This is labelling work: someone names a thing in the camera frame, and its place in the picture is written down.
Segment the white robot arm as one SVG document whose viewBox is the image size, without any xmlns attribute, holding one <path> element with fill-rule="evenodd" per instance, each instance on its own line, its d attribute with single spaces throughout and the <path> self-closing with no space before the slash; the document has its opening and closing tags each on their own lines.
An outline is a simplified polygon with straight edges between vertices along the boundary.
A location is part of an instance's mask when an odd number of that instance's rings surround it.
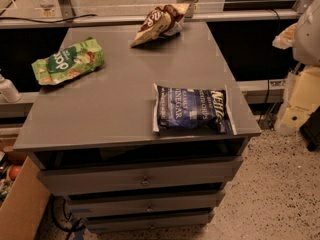
<svg viewBox="0 0 320 240">
<path fill-rule="evenodd" d="M 320 66 L 320 0 L 313 0 L 297 22 L 293 57 L 302 64 Z"/>
</svg>

